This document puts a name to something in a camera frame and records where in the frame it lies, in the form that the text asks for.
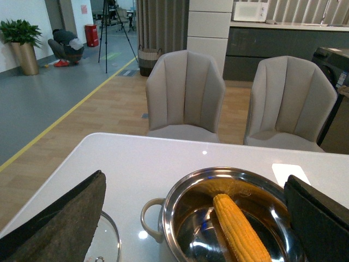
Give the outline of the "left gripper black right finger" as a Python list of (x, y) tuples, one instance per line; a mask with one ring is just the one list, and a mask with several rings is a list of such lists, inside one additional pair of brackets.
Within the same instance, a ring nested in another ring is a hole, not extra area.
[(308, 261), (348, 261), (348, 209), (294, 175), (284, 195)]

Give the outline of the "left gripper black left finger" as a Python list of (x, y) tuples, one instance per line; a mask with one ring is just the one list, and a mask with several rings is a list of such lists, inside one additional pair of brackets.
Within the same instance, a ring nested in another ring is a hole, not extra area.
[(106, 176), (96, 171), (1, 238), (1, 261), (83, 261), (100, 219)]

